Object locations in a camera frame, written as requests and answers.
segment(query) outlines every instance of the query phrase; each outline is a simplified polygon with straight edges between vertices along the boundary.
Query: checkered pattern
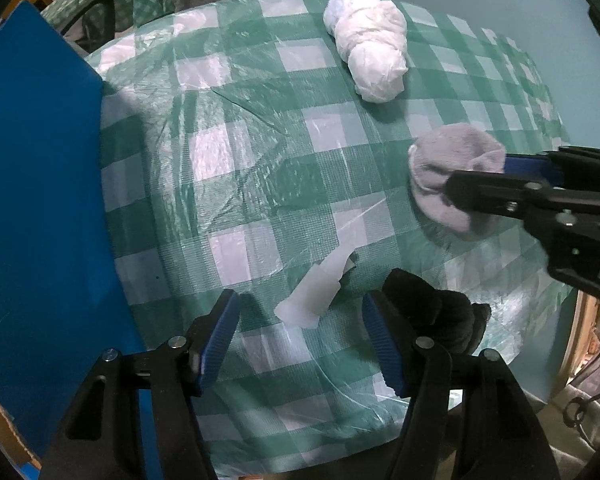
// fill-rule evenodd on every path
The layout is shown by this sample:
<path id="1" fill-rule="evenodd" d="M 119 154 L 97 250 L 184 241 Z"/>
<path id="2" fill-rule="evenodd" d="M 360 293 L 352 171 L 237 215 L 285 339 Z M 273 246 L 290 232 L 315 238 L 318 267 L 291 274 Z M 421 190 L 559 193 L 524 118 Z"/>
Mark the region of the checkered pattern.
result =
<path id="1" fill-rule="evenodd" d="M 409 195 L 414 137 L 467 121 L 515 153 L 566 134 L 529 56 L 464 20 L 404 4 L 405 92 L 362 102 L 322 24 L 327 0 L 227 0 L 151 22 L 88 61 L 106 81 L 102 181 L 126 298 L 147 346 L 223 287 L 243 294 L 218 383 L 195 399 L 222 476 L 334 460 L 398 435 L 362 295 L 401 267 L 493 307 L 482 348 L 507 361 L 568 288 L 503 219 L 478 243 Z M 357 266 L 316 330 L 273 314 L 338 244 Z M 457 393 L 451 403 L 457 403 Z"/>
<path id="2" fill-rule="evenodd" d="M 85 6 L 90 0 L 54 0 L 42 11 L 42 16 L 52 27 L 60 27 L 66 20 Z M 140 27 L 156 18 L 174 11 L 172 0 L 114 0 L 116 9 L 116 31 L 122 32 L 129 27 Z M 84 15 L 89 25 L 96 30 L 104 24 L 102 6 L 95 6 Z"/>

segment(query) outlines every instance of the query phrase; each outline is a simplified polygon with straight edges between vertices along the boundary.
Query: crumpled white paper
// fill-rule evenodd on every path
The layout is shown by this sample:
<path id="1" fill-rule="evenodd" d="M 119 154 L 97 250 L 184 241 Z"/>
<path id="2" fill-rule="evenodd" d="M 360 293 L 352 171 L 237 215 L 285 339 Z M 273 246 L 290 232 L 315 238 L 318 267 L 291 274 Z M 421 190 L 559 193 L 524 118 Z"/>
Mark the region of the crumpled white paper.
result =
<path id="1" fill-rule="evenodd" d="M 393 2 L 329 0 L 323 21 L 365 101 L 385 103 L 404 90 L 407 24 Z"/>
<path id="2" fill-rule="evenodd" d="M 300 280 L 286 300 L 280 301 L 273 313 L 288 326 L 317 328 L 320 317 L 329 309 L 340 290 L 340 279 L 354 267 L 349 256 L 353 248 L 338 246 Z"/>

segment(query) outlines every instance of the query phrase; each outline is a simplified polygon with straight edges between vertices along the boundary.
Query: silver screw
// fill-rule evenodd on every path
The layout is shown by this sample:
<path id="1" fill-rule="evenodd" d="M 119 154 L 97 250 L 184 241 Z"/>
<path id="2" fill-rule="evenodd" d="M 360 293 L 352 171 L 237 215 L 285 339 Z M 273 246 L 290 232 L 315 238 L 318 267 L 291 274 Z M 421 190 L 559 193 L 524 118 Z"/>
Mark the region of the silver screw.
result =
<path id="1" fill-rule="evenodd" d="M 500 354 L 495 351 L 493 348 L 487 348 L 484 352 L 483 352 L 484 358 L 487 359 L 487 361 L 499 361 L 500 360 Z"/>
<path id="2" fill-rule="evenodd" d="M 103 361 L 110 363 L 118 357 L 118 351 L 115 348 L 107 348 L 100 357 Z"/>
<path id="3" fill-rule="evenodd" d="M 578 219 L 574 215 L 572 215 L 570 213 L 565 213 L 565 212 L 558 213 L 555 216 L 555 219 L 558 222 L 560 222 L 562 225 L 566 225 L 566 226 L 573 226 L 578 223 Z"/>
<path id="4" fill-rule="evenodd" d="M 432 338 L 421 335 L 419 338 L 416 339 L 416 345 L 420 348 L 427 349 L 432 348 L 433 345 L 435 345 L 435 343 L 433 342 Z"/>
<path id="5" fill-rule="evenodd" d="M 168 341 L 171 348 L 182 348 L 187 344 L 187 338 L 183 335 L 175 335 Z"/>

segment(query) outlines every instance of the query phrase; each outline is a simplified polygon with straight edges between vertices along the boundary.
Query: white cloth bundle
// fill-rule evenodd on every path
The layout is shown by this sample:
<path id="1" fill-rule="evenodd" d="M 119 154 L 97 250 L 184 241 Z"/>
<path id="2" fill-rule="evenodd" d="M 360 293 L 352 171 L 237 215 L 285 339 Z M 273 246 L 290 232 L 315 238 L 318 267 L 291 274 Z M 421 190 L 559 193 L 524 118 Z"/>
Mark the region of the white cloth bundle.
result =
<path id="1" fill-rule="evenodd" d="M 407 24 L 393 2 L 329 0 L 323 20 L 365 101 L 385 103 L 404 90 Z"/>

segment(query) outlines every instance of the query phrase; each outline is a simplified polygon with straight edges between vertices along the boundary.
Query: gray sock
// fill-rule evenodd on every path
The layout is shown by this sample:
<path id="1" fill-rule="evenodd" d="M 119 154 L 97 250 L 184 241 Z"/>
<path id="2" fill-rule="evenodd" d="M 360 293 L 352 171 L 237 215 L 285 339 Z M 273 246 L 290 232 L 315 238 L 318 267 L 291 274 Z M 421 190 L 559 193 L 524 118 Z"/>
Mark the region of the gray sock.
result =
<path id="1" fill-rule="evenodd" d="M 445 184 L 455 170 L 503 173 L 506 155 L 502 144 L 470 124 L 448 124 L 419 136 L 409 149 L 416 203 L 428 218 L 453 231 L 488 235 L 498 217 L 459 210 L 445 196 Z"/>

